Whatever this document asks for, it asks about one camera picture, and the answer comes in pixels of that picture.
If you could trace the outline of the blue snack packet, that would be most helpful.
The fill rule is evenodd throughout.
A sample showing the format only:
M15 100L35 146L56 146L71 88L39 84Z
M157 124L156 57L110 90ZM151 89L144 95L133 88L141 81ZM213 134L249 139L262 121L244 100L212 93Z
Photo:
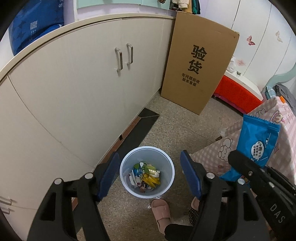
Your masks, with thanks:
M271 157L279 133L280 125L245 114L236 150L263 168Z

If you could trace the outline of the yellow snack wrapper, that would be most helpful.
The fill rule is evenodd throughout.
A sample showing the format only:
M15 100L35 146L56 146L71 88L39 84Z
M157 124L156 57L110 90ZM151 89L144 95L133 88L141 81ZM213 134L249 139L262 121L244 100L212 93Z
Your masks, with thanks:
M153 176L147 173L144 173L142 181L144 181L144 183L149 185L151 188L156 188L156 186L161 184L159 178L154 178Z

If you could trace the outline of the light blue trash bin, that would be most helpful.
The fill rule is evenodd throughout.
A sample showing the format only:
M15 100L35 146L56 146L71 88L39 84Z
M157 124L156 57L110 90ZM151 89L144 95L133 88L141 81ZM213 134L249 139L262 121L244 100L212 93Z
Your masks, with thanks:
M142 181L144 173L159 178L160 185L151 188ZM171 158L161 149L142 146L131 150L121 162L119 176L124 188L133 196L152 199L166 193L175 178Z

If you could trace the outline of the pink checkered bed sheet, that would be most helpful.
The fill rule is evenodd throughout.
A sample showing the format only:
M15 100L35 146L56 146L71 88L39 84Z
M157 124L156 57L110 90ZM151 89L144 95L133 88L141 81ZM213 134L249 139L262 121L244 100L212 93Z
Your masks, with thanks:
M228 162L238 150L261 168L273 167L295 183L295 115L279 97L271 98L225 129L221 140L191 154L207 172L225 181L242 175Z

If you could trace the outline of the pink slipper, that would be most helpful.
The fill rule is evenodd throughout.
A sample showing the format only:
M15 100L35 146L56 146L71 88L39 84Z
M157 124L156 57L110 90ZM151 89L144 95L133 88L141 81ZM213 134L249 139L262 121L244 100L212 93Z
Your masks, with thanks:
M160 233L165 234L165 229L171 224L171 214L168 203L163 199L154 199L151 209L157 222Z

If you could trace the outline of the grey blanket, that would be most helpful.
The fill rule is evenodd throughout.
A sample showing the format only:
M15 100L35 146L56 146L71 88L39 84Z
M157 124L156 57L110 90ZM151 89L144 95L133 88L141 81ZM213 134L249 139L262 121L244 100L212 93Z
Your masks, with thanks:
M276 95L279 97L282 96L286 100L290 108L295 110L295 97L290 92L290 90L285 85L280 83L276 84L273 88L276 92Z

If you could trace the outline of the red bench with white top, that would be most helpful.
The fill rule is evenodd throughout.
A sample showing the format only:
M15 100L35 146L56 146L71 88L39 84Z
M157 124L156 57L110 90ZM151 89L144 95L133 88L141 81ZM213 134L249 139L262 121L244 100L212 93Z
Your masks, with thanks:
M258 87L244 76L238 76L236 72L226 71L213 95L243 114L263 103Z

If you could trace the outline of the black floor board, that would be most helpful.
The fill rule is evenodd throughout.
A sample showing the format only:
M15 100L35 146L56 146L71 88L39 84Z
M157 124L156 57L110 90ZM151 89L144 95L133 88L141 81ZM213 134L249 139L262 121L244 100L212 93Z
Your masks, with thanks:
M160 114L144 108L124 133L119 136L118 143L120 145L116 152L121 161L131 150L140 146L159 116Z

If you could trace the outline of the beige low cabinet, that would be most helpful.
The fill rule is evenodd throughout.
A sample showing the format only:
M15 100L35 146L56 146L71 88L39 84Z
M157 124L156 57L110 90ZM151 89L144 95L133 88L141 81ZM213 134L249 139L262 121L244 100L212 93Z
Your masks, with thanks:
M160 89L173 24L153 14L74 22L1 70L1 209L21 240L52 182L94 170Z

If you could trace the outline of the white plastic bag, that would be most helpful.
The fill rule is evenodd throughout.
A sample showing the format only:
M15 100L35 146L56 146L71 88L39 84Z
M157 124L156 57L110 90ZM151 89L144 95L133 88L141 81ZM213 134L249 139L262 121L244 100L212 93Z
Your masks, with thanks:
M236 57L233 55L230 62L229 62L229 64L228 64L228 67L226 69L229 73L234 73L235 68L236 68L235 61L236 61Z

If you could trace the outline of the tall brown cardboard box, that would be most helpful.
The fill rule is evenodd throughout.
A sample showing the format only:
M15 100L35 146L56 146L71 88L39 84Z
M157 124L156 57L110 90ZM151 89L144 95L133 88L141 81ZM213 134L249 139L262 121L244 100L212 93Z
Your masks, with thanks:
M179 11L176 15L161 96L200 114L230 63L239 33Z

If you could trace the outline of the blue shopping bag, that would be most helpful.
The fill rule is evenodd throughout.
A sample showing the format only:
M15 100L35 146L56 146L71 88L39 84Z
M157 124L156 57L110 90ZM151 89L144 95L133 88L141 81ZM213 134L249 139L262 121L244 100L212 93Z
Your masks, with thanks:
M18 54L35 40L62 27L63 13L63 1L28 1L9 26L12 53Z

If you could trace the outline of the hanging clothes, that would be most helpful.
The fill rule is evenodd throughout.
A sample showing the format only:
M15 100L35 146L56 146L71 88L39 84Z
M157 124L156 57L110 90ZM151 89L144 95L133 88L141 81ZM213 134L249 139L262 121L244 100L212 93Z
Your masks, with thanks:
M199 0L172 0L174 8L180 9L186 13L193 15L201 14L201 6Z

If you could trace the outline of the mint green drawer unit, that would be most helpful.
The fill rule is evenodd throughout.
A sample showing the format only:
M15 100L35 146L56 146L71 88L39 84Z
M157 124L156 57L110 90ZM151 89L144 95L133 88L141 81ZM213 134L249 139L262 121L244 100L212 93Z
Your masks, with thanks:
M77 0L76 7L77 9L81 9L89 6L98 6L102 4L136 4L168 10L170 8L170 3L171 1L169 0Z

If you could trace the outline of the mint green bed frame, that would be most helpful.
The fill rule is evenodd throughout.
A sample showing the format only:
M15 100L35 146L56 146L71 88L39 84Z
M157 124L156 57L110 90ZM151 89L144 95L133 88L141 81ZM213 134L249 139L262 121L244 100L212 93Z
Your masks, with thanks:
M278 83L281 83L284 86L286 86L291 92L295 90L295 65L289 72L283 74L276 74L272 78L270 78L270 80L261 90L261 94L264 93L266 86L274 87L274 85Z

